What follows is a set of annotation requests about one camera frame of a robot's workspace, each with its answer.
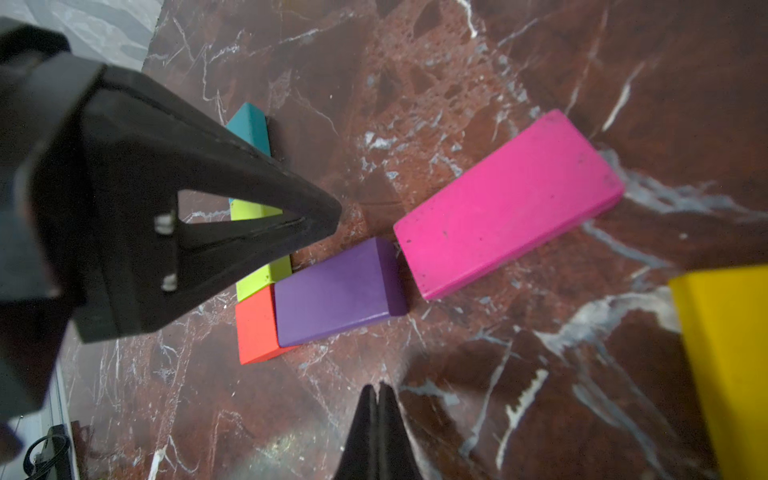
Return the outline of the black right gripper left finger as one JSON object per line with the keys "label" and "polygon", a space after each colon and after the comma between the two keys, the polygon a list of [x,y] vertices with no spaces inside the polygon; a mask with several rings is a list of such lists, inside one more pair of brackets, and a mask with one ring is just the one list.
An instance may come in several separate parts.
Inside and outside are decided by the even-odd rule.
{"label": "black right gripper left finger", "polygon": [[334,480],[378,478],[378,404],[372,385],[363,387]]}

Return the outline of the teal block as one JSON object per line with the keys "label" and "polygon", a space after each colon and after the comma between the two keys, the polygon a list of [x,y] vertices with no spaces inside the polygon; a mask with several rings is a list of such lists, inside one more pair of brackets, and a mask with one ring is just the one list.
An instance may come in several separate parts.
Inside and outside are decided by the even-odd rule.
{"label": "teal block", "polygon": [[272,156],[267,117],[251,103],[244,103],[226,124],[226,128],[261,153]]}

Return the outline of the small red block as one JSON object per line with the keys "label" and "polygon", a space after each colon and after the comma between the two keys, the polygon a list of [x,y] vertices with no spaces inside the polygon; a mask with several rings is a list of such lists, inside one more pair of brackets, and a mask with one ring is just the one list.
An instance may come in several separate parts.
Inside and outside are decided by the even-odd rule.
{"label": "small red block", "polygon": [[235,307],[239,360],[242,365],[260,363],[296,349],[281,347],[274,304],[274,287],[268,285]]}

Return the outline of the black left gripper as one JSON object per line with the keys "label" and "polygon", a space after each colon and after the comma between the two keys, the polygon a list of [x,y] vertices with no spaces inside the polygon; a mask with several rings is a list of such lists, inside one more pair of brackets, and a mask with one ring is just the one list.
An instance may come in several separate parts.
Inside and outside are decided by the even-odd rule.
{"label": "black left gripper", "polygon": [[61,33],[1,20],[4,462],[78,306],[86,343],[151,333],[339,224],[331,194],[148,76],[103,70]]}

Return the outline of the lime green block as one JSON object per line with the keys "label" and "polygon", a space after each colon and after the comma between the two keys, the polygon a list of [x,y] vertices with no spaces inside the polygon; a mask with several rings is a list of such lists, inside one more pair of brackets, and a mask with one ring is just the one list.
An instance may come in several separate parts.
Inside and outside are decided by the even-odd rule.
{"label": "lime green block", "polygon": [[[276,216],[283,211],[272,206],[232,199],[230,213],[232,221],[241,221]],[[289,255],[274,260],[236,283],[237,299],[242,302],[264,287],[283,280],[291,274],[292,265]]]}

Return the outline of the magenta block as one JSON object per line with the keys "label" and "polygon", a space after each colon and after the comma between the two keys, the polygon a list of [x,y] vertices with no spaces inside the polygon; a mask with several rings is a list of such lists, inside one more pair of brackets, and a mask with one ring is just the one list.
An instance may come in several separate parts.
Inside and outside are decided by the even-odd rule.
{"label": "magenta block", "polygon": [[395,223],[426,300],[473,281],[613,208],[624,184],[552,110]]}

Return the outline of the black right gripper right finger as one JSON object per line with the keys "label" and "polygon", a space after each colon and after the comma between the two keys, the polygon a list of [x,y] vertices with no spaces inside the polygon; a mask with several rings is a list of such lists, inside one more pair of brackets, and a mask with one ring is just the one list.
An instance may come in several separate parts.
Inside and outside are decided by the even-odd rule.
{"label": "black right gripper right finger", "polygon": [[422,480],[394,389],[380,383],[377,425],[378,478]]}

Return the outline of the large purple block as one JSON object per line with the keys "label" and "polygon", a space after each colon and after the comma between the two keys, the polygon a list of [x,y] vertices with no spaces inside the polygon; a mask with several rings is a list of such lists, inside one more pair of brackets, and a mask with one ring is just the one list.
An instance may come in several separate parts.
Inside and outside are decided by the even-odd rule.
{"label": "large purple block", "polygon": [[274,298],[282,347],[408,313],[396,249],[378,237],[279,281]]}

